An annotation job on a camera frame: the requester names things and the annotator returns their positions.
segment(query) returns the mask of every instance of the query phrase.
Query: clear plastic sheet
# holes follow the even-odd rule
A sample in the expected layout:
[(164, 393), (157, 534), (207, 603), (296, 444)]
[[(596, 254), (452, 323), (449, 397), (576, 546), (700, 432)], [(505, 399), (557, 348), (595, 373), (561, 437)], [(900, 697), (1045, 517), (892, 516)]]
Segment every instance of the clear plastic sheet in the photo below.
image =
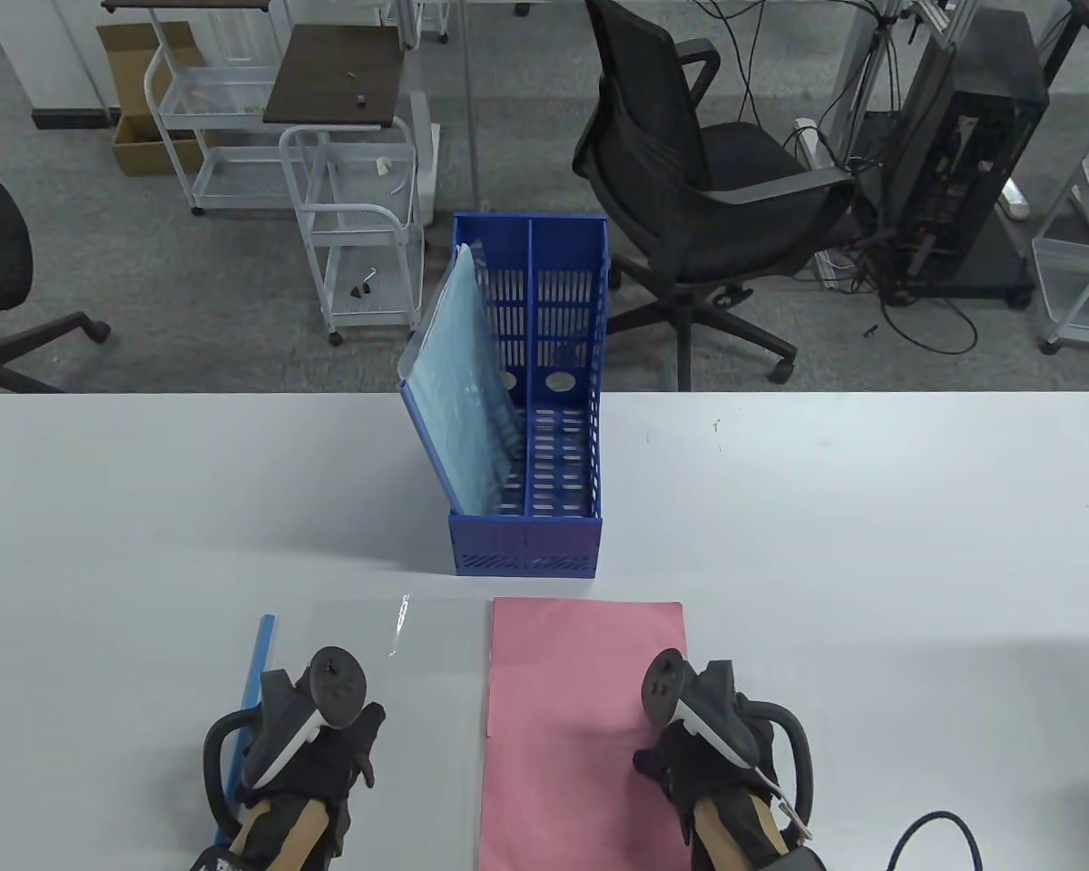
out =
[(297, 679), (326, 645), (352, 652), (367, 701), (387, 710), (376, 784), (351, 792), (352, 824), (332, 871), (475, 871), (491, 602), (402, 593), (318, 601), (279, 615), (271, 667)]
[(513, 461), (524, 453), (524, 428), (504, 388), (476, 270), (473, 249), (461, 245), (436, 306), (400, 358), (400, 392), (452, 510), (495, 515)]

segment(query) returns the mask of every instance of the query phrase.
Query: white metal cart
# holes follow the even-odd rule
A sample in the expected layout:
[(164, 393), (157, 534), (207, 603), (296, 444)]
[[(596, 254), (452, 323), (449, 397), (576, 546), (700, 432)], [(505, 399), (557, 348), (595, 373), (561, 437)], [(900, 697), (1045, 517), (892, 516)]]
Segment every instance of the white metal cart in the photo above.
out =
[[(149, 12), (159, 46), (145, 72), (145, 99), (166, 150), (170, 154), (185, 199), (196, 216), (203, 214), (208, 208), (292, 207), (292, 198), (282, 173), (281, 154), (274, 145), (274, 138), (291, 124), (264, 121), (264, 112), (284, 57), (283, 40), (270, 16), (270, 3), (271, 0), (101, 0), (101, 5), (109, 12), (117, 9), (146, 9)], [(431, 5), (439, 8), (440, 4)], [(266, 26), (274, 47), (274, 57), (269, 62), (250, 63), (233, 58), (228, 65), (184, 66), (178, 62), (174, 51), (168, 45), (167, 35), (158, 19), (159, 9), (207, 9), (215, 16), (247, 11), (266, 13)], [(425, 4), (416, 3), (415, 0), (392, 0), (391, 9), (399, 29), (400, 46), (405, 52), (415, 52), (419, 46), (420, 16), (426, 12)], [(283, 11), (289, 30), (294, 32), (295, 22), (287, 0), (283, 0)], [(441, 8), (440, 12), (440, 29), (445, 34), (445, 8)], [(158, 99), (156, 81), (163, 74), (162, 68), (170, 70), (171, 83)], [(415, 127), (416, 152), (419, 157), (416, 189), (420, 195), (421, 214), (425, 216), (425, 221), (429, 221), (436, 198), (440, 128), (439, 124), (432, 124), (428, 112), (428, 97), (423, 89), (417, 53), (408, 54), (404, 68)], [(181, 165), (171, 132), (192, 132), (197, 139), (204, 162), (196, 176), (191, 177)], [(207, 133), (213, 132), (225, 132), (230, 142), (208, 142)]]
[[(358, 137), (371, 132), (299, 125), (286, 130), (279, 143), (332, 345), (342, 344), (340, 327), (404, 324), (415, 330), (424, 291), (424, 224), (412, 131), (395, 119), (371, 142), (334, 138), (348, 133)], [(396, 134), (402, 140), (395, 140)], [(304, 171), (293, 171), (296, 167)]]
[(1050, 320), (1041, 343), (1047, 354), (1055, 354), (1066, 340), (1089, 344), (1089, 242), (1047, 236), (1070, 199), (1089, 230), (1089, 148), (1032, 240), (1037, 285)]

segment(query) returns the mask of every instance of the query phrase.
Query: pink folder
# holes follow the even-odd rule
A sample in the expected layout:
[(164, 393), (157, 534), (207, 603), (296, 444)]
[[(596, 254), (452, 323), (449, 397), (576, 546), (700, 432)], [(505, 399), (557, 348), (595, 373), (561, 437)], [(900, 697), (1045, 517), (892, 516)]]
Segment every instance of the pink folder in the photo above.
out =
[(498, 599), (479, 871), (689, 871), (661, 789), (633, 770), (657, 729), (640, 684), (685, 652), (682, 605)]

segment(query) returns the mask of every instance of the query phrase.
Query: wooden tabletop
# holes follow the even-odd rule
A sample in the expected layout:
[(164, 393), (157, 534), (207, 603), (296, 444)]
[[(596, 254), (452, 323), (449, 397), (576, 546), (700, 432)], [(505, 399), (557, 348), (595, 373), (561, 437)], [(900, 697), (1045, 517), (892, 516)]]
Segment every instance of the wooden tabletop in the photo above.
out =
[(262, 120), (390, 127), (402, 74), (394, 26), (296, 24)]

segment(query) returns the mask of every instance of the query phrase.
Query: small object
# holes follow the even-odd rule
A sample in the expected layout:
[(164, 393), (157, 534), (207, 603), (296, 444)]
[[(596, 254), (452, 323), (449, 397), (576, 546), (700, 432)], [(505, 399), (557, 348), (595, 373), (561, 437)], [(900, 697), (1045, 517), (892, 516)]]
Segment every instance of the small object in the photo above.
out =
[(737, 304), (747, 302), (752, 293), (754, 291), (748, 286), (726, 285), (726, 290), (714, 297), (714, 308), (722, 308), (723, 311), (730, 310)]

